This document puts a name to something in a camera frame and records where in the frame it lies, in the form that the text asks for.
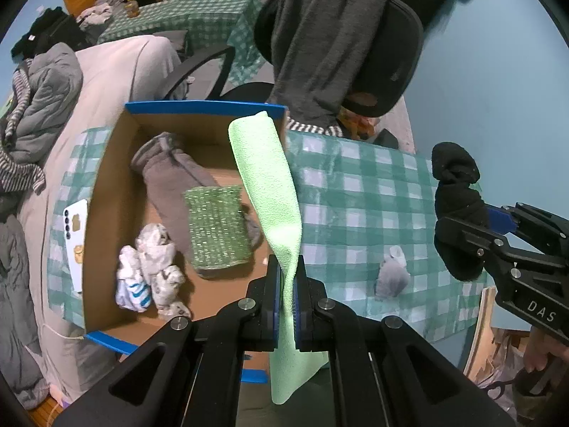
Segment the person's right hand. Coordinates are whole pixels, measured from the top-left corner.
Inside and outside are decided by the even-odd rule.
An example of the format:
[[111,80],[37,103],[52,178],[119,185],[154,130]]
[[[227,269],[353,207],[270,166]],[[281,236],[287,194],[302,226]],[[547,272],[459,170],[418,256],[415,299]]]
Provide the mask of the person's right hand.
[[531,373],[534,370],[544,370],[548,364],[549,356],[554,356],[567,362],[569,359],[569,348],[541,331],[541,329],[532,327],[530,339],[524,353],[524,367],[526,371]]

